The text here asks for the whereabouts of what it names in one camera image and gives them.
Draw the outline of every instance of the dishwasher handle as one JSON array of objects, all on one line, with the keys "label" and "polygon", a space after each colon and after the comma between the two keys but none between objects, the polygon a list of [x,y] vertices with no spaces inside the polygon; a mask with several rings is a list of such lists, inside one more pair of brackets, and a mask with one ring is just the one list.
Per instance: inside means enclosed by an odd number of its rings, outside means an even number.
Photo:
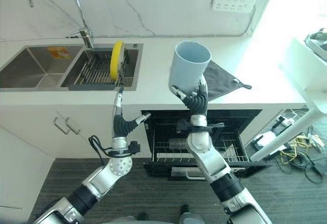
[{"label": "dishwasher handle", "polygon": [[205,180],[204,177],[190,177],[188,171],[185,172],[185,176],[188,180],[192,180],[192,181],[199,181],[199,180],[204,181]]}]

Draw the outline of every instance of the dark gray carpet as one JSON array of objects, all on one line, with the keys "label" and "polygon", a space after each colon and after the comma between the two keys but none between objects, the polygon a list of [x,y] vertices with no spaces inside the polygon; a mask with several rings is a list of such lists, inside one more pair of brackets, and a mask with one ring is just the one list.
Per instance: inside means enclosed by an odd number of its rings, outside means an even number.
[{"label": "dark gray carpet", "polygon": [[[314,133],[327,138],[327,119],[314,124]],[[312,158],[327,157],[310,149]],[[84,223],[102,223],[120,216],[147,212],[150,220],[177,222],[179,208],[189,204],[206,223],[226,223],[217,197],[206,182],[169,182],[147,177],[142,163],[134,159],[129,175],[120,179],[108,195],[85,216]],[[282,165],[291,174],[273,166],[242,179],[273,223],[327,223],[327,179],[322,184],[308,181],[301,170]],[[99,166],[98,159],[57,159],[43,185],[30,220],[50,201],[68,196],[84,178]]]}]

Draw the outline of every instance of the white wall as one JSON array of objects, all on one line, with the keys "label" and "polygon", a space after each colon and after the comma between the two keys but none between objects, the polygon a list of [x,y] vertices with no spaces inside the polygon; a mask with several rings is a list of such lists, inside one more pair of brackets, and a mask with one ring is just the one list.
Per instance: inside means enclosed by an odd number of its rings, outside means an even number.
[{"label": "white wall", "polygon": [[53,158],[0,127],[0,223],[26,223]]},{"label": "white wall", "polygon": [[[250,14],[211,9],[212,0],[80,0],[96,36],[239,34]],[[256,0],[252,27],[268,0]],[[0,38],[65,37],[82,22],[73,0],[0,0]]]}]

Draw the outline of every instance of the white cabinet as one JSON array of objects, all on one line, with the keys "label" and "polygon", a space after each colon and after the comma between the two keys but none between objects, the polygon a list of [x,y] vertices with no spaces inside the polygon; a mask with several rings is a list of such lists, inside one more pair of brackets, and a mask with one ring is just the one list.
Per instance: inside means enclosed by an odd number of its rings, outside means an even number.
[{"label": "white cabinet", "polygon": [[[128,120],[141,115],[141,111],[133,107],[123,106]],[[104,147],[111,145],[112,105],[1,106],[0,115],[1,126],[56,158],[98,157],[87,141],[91,135],[97,135]],[[61,130],[54,125],[55,118]],[[66,126],[67,118],[68,124],[80,129],[78,135]],[[144,125],[127,139],[142,144],[136,157],[151,156]]]},{"label": "white cabinet", "polygon": [[27,223],[53,159],[0,127],[0,223]]}]

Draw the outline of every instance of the dishwasher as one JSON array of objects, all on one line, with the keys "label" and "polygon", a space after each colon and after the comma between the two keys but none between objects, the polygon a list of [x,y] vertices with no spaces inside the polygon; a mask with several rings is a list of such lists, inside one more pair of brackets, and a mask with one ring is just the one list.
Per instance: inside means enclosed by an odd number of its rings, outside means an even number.
[{"label": "dishwasher", "polygon": [[[240,133],[261,110],[208,110],[207,122],[223,122],[224,128],[213,129],[210,136],[216,150],[224,157],[235,175],[249,177],[269,167],[265,162],[250,162],[242,144]],[[186,149],[188,134],[176,130],[180,119],[190,119],[189,110],[145,110],[151,113],[145,121],[151,160],[144,168],[151,177],[169,180],[204,180],[193,156]]]}]

